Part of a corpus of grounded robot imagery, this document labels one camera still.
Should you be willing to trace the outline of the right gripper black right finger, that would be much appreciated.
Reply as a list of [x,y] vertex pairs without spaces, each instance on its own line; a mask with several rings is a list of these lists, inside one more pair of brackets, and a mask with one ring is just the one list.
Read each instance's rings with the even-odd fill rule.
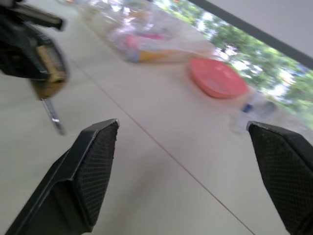
[[299,133],[249,121],[264,186],[290,235],[313,235],[313,146]]

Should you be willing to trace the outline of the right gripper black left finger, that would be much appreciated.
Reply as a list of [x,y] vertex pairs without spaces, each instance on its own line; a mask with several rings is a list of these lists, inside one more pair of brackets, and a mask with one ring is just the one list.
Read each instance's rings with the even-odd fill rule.
[[82,235],[97,223],[111,177],[117,119],[95,123],[50,167],[5,235]]

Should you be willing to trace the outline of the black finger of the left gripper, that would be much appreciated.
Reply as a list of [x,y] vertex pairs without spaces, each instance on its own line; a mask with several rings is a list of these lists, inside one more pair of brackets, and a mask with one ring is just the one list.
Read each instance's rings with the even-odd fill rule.
[[0,15],[9,19],[31,22],[36,25],[62,30],[64,21],[58,16],[27,5],[25,0],[0,0]]
[[61,30],[63,20],[0,14],[0,70],[9,76],[46,81],[52,74],[48,66],[52,65],[66,78],[67,67],[60,50],[36,25]]

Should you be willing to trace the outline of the silver padlock key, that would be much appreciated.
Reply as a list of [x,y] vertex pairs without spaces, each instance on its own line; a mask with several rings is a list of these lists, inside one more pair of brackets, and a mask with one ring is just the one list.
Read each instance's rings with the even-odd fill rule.
[[54,125],[54,127],[56,128],[58,134],[64,136],[65,135],[65,130],[64,127],[52,105],[52,102],[50,101],[50,99],[41,99],[42,104],[44,105],[44,108],[52,122],[52,124]]

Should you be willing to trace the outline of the clear plastic water bottle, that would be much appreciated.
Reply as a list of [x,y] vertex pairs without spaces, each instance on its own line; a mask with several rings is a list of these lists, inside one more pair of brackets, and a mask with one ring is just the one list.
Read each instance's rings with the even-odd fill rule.
[[267,122],[277,110],[277,105],[268,100],[262,92],[254,92],[240,109],[232,114],[230,130],[236,134],[243,134],[250,121]]

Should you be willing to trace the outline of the pink item in bag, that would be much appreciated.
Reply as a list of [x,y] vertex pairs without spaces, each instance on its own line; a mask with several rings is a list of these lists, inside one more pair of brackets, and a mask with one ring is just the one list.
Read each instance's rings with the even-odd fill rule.
[[128,35],[125,39],[125,46],[127,49],[138,50],[162,50],[168,46],[165,40],[145,38],[135,35]]

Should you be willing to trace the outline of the clear plastic bag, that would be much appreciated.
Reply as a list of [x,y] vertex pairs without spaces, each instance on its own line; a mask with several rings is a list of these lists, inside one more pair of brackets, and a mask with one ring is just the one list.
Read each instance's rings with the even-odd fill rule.
[[138,63],[135,60],[140,50],[126,48],[128,35],[165,40],[168,46],[162,50],[188,51],[197,55],[194,58],[215,58],[214,46],[200,32],[147,0],[85,0],[81,15],[108,46],[132,63]]

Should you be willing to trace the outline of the salmon pink plastic plate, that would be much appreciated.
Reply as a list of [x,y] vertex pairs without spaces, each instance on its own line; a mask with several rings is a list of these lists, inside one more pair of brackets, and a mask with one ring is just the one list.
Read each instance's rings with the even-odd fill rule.
[[194,83],[208,96],[232,99],[248,92],[245,81],[227,64],[205,58],[190,60],[188,71]]

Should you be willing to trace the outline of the yellow item in bag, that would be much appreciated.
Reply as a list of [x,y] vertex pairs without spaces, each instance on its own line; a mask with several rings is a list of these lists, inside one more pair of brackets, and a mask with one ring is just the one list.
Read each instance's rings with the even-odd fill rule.
[[135,61],[138,63],[180,63],[196,56],[194,53],[181,50],[161,50],[157,52],[141,50],[138,52]]

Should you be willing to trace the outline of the dark window frame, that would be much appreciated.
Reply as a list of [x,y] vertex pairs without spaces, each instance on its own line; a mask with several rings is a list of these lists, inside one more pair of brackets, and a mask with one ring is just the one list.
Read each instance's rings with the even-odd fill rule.
[[259,28],[249,24],[248,22],[238,18],[237,16],[223,10],[217,5],[207,1],[207,0],[189,0],[191,3],[200,7],[201,9],[209,12],[227,23],[239,28],[245,33],[253,36],[254,38],[262,41],[268,46],[273,47],[274,49],[282,52],[293,60],[303,64],[309,69],[313,70],[313,58],[300,52],[299,50],[293,48],[292,46],[282,42],[281,40],[271,36],[270,34],[260,30]]

